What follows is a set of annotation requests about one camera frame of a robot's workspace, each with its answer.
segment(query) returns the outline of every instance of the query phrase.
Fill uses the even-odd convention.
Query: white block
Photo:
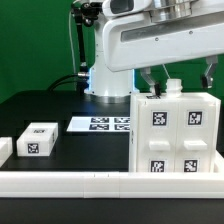
[[[187,150],[206,150],[208,148],[207,144],[202,140],[184,141],[184,147]]]
[[[57,137],[57,123],[31,123],[17,140],[17,155],[49,156]]]
[[[78,172],[0,172],[0,197],[83,198]]]
[[[119,173],[85,174],[84,198],[119,198]]]
[[[170,143],[168,141],[150,141],[149,148],[152,151],[170,151]]]
[[[0,138],[0,167],[12,154],[12,138]]]
[[[120,198],[223,198],[222,173],[129,173],[120,176]]]

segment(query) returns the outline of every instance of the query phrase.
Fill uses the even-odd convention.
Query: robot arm
[[[113,0],[103,3],[103,13],[111,18],[108,2]],[[153,0],[145,7],[106,23],[103,48],[110,70],[147,68],[224,53],[224,0]]]

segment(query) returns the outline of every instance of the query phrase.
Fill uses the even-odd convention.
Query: white robot
[[[212,86],[217,55],[224,52],[223,0],[90,1],[81,12],[87,26],[95,21],[96,33],[87,94],[116,102],[136,92],[133,69],[154,85],[150,66],[201,57],[209,65],[203,85]],[[206,94],[151,100],[157,94],[132,94],[129,171],[212,171],[220,101]]]
[[[102,102],[124,102],[137,91],[133,69],[141,68],[152,85],[147,77],[150,66],[201,57],[208,63],[203,85],[212,86],[216,55],[224,52],[223,0],[82,2],[81,8],[73,4],[73,15],[78,11],[79,22],[94,24],[96,42],[87,95]]]

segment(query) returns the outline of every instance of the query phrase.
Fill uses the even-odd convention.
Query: white box
[[[49,156],[57,137],[57,123],[31,123],[17,140],[17,155]]]
[[[207,93],[133,94],[129,171],[213,171],[220,104]]]
[[[12,138],[0,138],[0,167],[12,154]]]

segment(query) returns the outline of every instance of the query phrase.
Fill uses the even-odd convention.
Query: black tabletop
[[[129,116],[129,103],[101,104],[74,92],[21,92],[0,105],[0,136],[14,153],[1,171],[127,171],[128,133],[67,133],[72,116]],[[50,157],[21,158],[16,140],[30,122],[57,122]],[[223,116],[217,148],[224,152]],[[0,199],[0,223],[223,223],[217,199]]]

